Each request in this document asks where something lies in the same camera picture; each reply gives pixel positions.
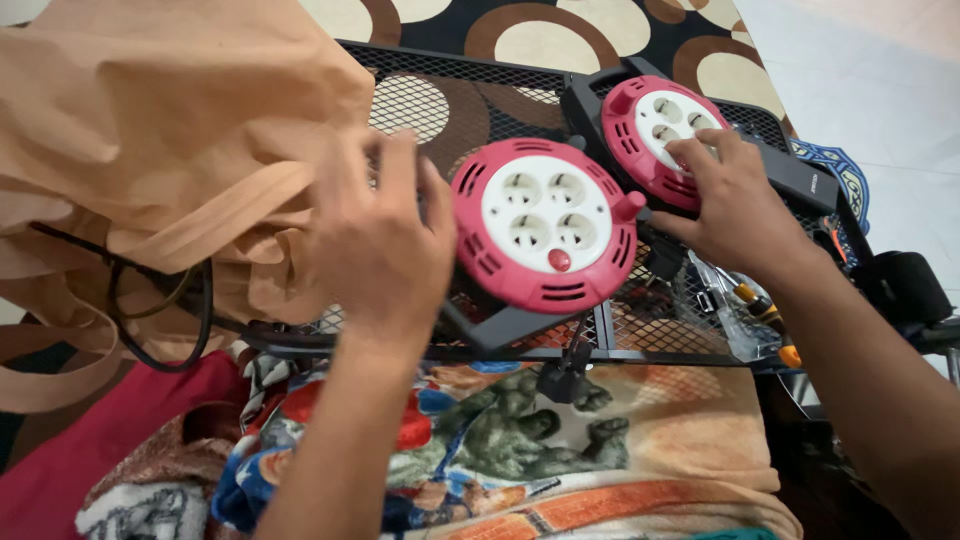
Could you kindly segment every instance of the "orange fabric bag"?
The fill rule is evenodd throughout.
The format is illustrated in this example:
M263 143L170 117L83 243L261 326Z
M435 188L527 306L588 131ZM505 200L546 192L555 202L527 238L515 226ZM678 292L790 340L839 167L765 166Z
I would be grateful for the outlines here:
M105 356L61 375L0 368L0 409L69 405L116 372L108 269L30 221L166 273L214 259L214 306L247 322L315 320L303 189L324 140L367 123L370 73L296 0L54 0L0 29L0 295L49 328L0 327L3 359L66 339ZM135 272L127 311L160 300ZM160 361L181 361L196 318L130 321ZM209 348L235 336L211 336Z

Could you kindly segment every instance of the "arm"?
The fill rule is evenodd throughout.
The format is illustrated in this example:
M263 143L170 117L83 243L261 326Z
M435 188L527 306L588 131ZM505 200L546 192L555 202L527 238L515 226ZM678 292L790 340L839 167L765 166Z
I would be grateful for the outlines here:
M960 537L960 393L810 242L732 132L667 146L697 179L697 221L655 212L652 224L698 255L767 289L857 470L912 534Z
M311 235L318 279L346 312L346 327L257 538L379 535L388 459L453 266L449 187L432 163L417 161L412 134L350 133L329 151ZM373 191L364 156L377 151Z

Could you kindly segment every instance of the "pink cable reel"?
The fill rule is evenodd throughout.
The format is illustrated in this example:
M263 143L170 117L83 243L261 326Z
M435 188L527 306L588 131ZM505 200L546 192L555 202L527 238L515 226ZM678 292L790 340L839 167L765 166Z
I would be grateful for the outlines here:
M613 157L637 184L665 203L700 211L693 177L664 147L697 130L731 128L710 100L660 77L634 77L607 94L601 121Z
M457 257L480 286L512 307L570 314L601 304L626 281L636 252L636 214L583 152L515 138L482 147L451 182Z

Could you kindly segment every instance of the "black mesh rack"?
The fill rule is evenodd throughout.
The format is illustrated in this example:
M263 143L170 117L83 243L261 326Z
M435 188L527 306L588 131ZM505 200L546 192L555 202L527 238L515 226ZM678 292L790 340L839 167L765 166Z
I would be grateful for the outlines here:
M447 179L460 163L484 144L518 136L567 141L573 135L564 119L560 97L571 74L450 55L385 48L340 41L374 76L370 125L387 133L414 128L420 152L431 158ZM609 87L592 88L605 95ZM724 116L741 133L756 137L784 153L792 151L780 122L765 110L715 100ZM820 216L791 208L807 230L819 226ZM847 236L858 234L847 231ZM687 259L673 282L648 284L643 260L649 248L637 246L629 279L608 301L586 316L572 316L546 331L518 339L495 357L547 360L562 355L573 340L590 343L595 362L742 366L730 354L727 336L715 311L704 306L704 283ZM471 320L482 320L492 310L463 276L454 280L449 302ZM753 324L741 309L742 320ZM336 334L344 321L339 307L297 329L299 333ZM581 331L577 327L583 324ZM759 333L772 332L756 325ZM450 360L475 359L477 352L442 322L435 331L429 356ZM755 368L782 368L776 355L752 362Z

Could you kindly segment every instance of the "hand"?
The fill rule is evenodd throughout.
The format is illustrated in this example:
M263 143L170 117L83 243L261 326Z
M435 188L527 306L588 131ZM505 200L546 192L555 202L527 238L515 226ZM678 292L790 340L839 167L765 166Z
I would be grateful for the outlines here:
M700 218L654 212L653 227L676 236L698 256L760 284L790 269L798 258L819 254L770 186L755 145L734 131L700 130L696 136L674 140L666 150L686 163L696 179ZM717 149L719 161L704 144Z
M450 188L413 132L337 134L313 186L317 279L346 312L345 333L422 353L453 267L456 227ZM376 156L376 190L367 184ZM426 200L417 208L417 187Z

